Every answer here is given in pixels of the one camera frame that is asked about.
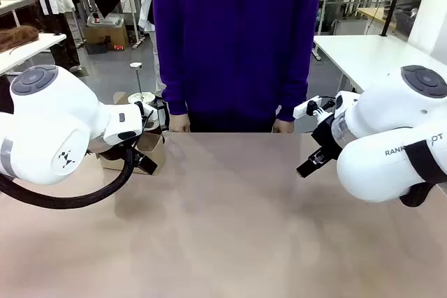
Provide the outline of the metal stand with round top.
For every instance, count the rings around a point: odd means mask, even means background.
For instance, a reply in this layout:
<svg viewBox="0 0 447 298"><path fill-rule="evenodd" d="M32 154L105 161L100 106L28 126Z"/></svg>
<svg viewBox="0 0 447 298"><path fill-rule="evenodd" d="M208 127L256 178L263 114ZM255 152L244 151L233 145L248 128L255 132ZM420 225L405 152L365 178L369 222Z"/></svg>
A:
<svg viewBox="0 0 447 298"><path fill-rule="evenodd" d="M140 95L142 95L142 86L141 86L141 81L140 81L140 69L142 68L142 63L141 62L132 62L129 64L129 66L135 71L135 76L138 82L138 89L139 89L139 93Z"/></svg>

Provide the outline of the white lidded paper cup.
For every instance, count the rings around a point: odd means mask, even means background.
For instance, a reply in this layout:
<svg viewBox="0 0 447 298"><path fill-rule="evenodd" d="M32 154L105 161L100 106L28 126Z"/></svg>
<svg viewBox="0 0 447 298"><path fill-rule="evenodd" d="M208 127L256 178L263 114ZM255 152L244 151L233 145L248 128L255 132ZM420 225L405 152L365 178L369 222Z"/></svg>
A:
<svg viewBox="0 0 447 298"><path fill-rule="evenodd" d="M151 105L156 100L156 96L151 92L137 92L128 97L129 103L141 102Z"/></svg>

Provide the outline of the person in purple sweater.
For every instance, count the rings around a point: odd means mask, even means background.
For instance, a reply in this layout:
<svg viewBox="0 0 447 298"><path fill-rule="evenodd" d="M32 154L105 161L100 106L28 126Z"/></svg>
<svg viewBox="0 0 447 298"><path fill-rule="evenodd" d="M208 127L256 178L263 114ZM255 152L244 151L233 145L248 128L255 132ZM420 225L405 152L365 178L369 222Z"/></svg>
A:
<svg viewBox="0 0 447 298"><path fill-rule="evenodd" d="M163 98L190 132L273 133L307 98L318 0L154 0Z"/></svg>

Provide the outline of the light wooden table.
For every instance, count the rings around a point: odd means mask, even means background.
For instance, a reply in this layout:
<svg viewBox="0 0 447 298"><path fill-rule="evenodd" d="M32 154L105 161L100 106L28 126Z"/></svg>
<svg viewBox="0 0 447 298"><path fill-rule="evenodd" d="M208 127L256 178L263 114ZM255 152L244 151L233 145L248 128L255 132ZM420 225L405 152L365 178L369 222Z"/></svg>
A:
<svg viewBox="0 0 447 298"><path fill-rule="evenodd" d="M380 22L385 22L388 16L388 12L385 8L359 8L357 9L357 13L361 15L365 15L372 20L378 20Z"/></svg>

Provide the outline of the person in white coat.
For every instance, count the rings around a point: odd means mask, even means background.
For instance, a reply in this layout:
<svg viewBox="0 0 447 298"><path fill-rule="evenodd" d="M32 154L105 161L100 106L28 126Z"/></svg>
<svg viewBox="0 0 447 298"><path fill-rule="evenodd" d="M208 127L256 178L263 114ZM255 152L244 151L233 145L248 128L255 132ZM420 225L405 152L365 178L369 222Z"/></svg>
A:
<svg viewBox="0 0 447 298"><path fill-rule="evenodd" d="M44 31L56 35L63 34L64 40L50 48L56 65L65 68L71 73L82 70L78 50L66 19L67 13L72 13L74 4L72 0L36 0L40 6L41 22Z"/></svg>

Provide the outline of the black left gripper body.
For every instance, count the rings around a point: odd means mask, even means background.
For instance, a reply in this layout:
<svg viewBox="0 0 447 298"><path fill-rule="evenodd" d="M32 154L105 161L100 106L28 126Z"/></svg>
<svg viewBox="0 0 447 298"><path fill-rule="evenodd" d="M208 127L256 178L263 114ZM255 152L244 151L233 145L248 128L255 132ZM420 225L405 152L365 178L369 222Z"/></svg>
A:
<svg viewBox="0 0 447 298"><path fill-rule="evenodd" d="M100 153L99 156L109 161L116 161L118 159L122 159L124 161L135 161L137 157L135 150L136 140L137 138L134 137L120 142L119 144L111 147L109 150Z"/></svg>

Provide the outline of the brown furry bundle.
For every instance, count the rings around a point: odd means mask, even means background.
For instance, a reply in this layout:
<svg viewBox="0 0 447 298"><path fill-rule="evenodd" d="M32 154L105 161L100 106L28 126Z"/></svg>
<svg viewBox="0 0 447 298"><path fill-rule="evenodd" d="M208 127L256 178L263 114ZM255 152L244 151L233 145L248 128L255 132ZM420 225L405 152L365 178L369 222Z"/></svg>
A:
<svg viewBox="0 0 447 298"><path fill-rule="evenodd" d="M27 25L0 30L0 53L35 42L38 36L39 31Z"/></svg>

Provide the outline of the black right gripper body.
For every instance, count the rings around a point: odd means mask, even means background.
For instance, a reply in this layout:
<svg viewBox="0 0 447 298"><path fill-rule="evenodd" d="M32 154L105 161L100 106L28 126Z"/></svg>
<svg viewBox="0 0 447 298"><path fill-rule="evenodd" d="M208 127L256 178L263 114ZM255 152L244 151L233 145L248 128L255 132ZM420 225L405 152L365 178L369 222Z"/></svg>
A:
<svg viewBox="0 0 447 298"><path fill-rule="evenodd" d="M332 134L334 119L334 116L330 115L313 131L312 137L320 145L320 148L314 152L315 156L323 157L324 159L338 159L342 152L342 148L337 144Z"/></svg>

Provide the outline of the person's right hand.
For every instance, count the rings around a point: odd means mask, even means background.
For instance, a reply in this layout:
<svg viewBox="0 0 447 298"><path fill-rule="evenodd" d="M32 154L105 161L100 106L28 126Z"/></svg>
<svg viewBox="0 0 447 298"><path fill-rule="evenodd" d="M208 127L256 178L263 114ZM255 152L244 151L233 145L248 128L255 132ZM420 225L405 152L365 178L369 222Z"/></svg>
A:
<svg viewBox="0 0 447 298"><path fill-rule="evenodd" d="M170 115L170 130L176 133L190 132L190 119L188 114L171 114Z"/></svg>

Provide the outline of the person's left hand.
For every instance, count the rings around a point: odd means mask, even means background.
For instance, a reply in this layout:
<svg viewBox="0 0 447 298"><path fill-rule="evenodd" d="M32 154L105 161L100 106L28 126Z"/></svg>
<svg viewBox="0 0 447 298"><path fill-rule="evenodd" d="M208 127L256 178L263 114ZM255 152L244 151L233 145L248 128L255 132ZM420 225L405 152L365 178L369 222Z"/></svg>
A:
<svg viewBox="0 0 447 298"><path fill-rule="evenodd" d="M273 127L273 133L289 134L294 132L294 123L289 121L283 121L281 119L275 119Z"/></svg>

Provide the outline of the white side table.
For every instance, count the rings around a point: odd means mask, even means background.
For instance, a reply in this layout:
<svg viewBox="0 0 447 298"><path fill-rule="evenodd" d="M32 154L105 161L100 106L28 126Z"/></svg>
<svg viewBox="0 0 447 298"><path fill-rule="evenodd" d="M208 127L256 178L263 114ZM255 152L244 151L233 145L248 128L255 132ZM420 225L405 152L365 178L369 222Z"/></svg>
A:
<svg viewBox="0 0 447 298"><path fill-rule="evenodd" d="M66 39L66 34L39 33L38 40L0 53L0 76Z"/></svg>

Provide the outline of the grey plastic bin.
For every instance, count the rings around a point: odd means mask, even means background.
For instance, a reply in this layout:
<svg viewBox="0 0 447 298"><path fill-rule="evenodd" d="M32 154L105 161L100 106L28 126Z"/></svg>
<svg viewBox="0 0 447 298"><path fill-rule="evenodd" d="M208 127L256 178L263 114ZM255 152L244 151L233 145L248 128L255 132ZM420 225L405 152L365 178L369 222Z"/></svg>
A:
<svg viewBox="0 0 447 298"><path fill-rule="evenodd" d="M109 13L103 17L100 13L92 13L86 22L87 27L119 28L124 23L124 16L118 13Z"/></svg>

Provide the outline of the brown cardboard cup carrier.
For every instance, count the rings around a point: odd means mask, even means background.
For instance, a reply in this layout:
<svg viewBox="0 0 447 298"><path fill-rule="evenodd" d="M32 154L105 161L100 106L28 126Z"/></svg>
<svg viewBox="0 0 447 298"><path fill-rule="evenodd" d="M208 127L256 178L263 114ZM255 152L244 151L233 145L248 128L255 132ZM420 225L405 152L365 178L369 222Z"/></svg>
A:
<svg viewBox="0 0 447 298"><path fill-rule="evenodd" d="M135 150L149 156L157 165L156 174L165 163L164 136L161 134L146 133L142 126L142 112L135 103L128 102L129 96L122 96L117 103L102 104L101 116L104 118L103 132L100 135L102 152L109 150L116 144L136 137ZM129 177L134 172L146 174L133 166L133 161L118 159L109 161L99 156L102 167L109 170L117 170L122 177Z"/></svg>

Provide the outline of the large white table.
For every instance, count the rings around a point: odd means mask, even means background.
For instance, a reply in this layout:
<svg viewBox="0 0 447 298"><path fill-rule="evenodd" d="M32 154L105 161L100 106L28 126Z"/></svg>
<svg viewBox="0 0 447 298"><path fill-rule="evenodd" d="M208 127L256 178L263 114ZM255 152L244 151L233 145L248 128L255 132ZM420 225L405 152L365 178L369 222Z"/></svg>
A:
<svg viewBox="0 0 447 298"><path fill-rule="evenodd" d="M394 36L315 36L314 42L342 72L338 91L360 93L392 70L408 65L434 70L447 81L447 65Z"/></svg>

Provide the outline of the brown cardboard box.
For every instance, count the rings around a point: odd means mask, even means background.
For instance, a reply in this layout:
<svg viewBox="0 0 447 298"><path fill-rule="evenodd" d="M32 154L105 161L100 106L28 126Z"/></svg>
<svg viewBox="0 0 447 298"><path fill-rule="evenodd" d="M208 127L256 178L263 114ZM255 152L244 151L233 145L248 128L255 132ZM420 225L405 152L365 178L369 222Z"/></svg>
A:
<svg viewBox="0 0 447 298"><path fill-rule="evenodd" d="M115 46L120 46L124 49L129 47L125 25L120 27L85 27L83 34L86 42L90 44L107 42L112 48Z"/></svg>

